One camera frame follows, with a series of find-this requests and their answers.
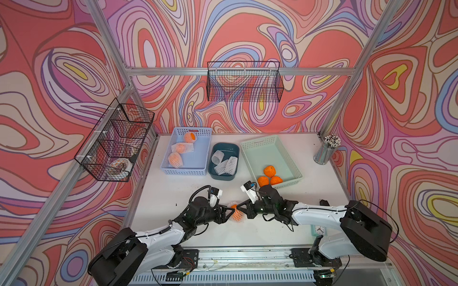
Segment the colorful psychedelic wallpaper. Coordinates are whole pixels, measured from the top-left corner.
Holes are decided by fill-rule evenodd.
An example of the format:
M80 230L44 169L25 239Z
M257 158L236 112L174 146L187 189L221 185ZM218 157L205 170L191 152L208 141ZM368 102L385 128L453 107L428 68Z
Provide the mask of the colorful psychedelic wallpaper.
M124 87L80 1L0 0L0 264ZM87 285L87 261L120 228L151 140L128 183L74 187L16 285Z
M406 285L458 285L457 47L456 1L406 1L332 131L349 195L399 223Z
M98 0L128 66L278 59L354 67L385 0ZM400 223L390 258L406 285L458 285L458 3L406 0L345 102L333 158L354 198ZM157 132L317 132L345 76L284 76L280 103L209 103L205 76L133 81ZM84 0L0 0L0 263L124 84ZM84 173L16 283L86 286L119 230L128 183Z
M283 67L353 67L384 1L133 0L103 4L131 67L206 67L208 61L279 60ZM206 76L133 81L159 133L317 132L345 76L285 76L280 103L206 100Z

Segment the black wire basket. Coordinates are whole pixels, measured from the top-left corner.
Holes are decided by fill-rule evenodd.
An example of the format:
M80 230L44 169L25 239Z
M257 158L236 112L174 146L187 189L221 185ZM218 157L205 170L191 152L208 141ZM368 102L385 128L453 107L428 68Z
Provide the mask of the black wire basket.
M128 182L153 120L154 112L146 108L118 103L87 153L81 154L81 150L90 136L75 160L98 181Z
M207 62L208 101L280 102L278 61Z

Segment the mint green plastic basket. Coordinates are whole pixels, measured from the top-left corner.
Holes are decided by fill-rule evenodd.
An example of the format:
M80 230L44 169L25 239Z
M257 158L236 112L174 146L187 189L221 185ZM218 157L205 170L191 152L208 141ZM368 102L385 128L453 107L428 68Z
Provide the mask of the mint green plastic basket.
M272 165L283 183L274 188L283 188L297 184L304 177L291 156L286 151L277 135L248 140L241 143L242 155L254 181L264 175L264 168Z

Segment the table surface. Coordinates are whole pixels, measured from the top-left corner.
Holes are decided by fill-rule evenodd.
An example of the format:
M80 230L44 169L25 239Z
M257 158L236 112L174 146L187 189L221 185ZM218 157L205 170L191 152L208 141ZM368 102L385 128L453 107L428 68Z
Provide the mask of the table surface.
M212 135L210 148L218 142L235 143L264 137L266 135ZM345 205L348 203L340 182L330 163L318 165L313 161L313 155L320 146L316 134L279 134L281 142L293 158L304 178L298 184L278 189L280 195L287 200L318 205L321 199L330 205ZM232 181L213 179L206 176L166 175L160 169L162 159L167 150L170 136L162 135L153 157L151 168L145 181L140 202L131 225L133 231L147 231L167 225L167 221L176 218L187 206L191 194L205 185L223 190L221 205L231 202L240 203L248 196L240 190L247 181L254 181L240 151L237 174ZM204 190L200 196L207 196ZM205 226L199 226L201 232ZM311 235L309 225L294 227L291 232L286 225L278 221L266 222L261 215L255 219L237 223L232 220L225 224L209 224L205 233L193 236L182 246L267 246L267 245L302 245L312 244L315 237Z

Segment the foam net sleeve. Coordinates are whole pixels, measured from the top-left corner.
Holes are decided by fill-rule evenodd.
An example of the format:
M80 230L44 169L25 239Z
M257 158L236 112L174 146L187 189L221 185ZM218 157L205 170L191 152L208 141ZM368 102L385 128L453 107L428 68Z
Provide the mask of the foam net sleeve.
M183 140L186 143L194 143L197 140L196 134L192 132L186 132L185 135L183 136Z
M228 173L229 175L234 175L235 170L237 169L237 161L239 159L237 157L231 156L227 161L227 164L225 166L224 172Z
M172 152L178 152L180 154L193 152L194 151L194 144L192 143L176 143L172 145Z
M223 158L224 153L221 150L216 150L212 156L212 163L218 165L223 161Z
M220 164L215 166L215 171L218 176L224 174L226 172L226 164L228 160L222 161Z
M172 167L177 169L183 167L183 159L181 159L181 156L178 154L178 152L172 152L169 155L169 163L172 165Z
M235 209L235 212L230 216L230 219L235 222L242 222L245 219L245 214L237 209L237 202L231 202L228 207Z

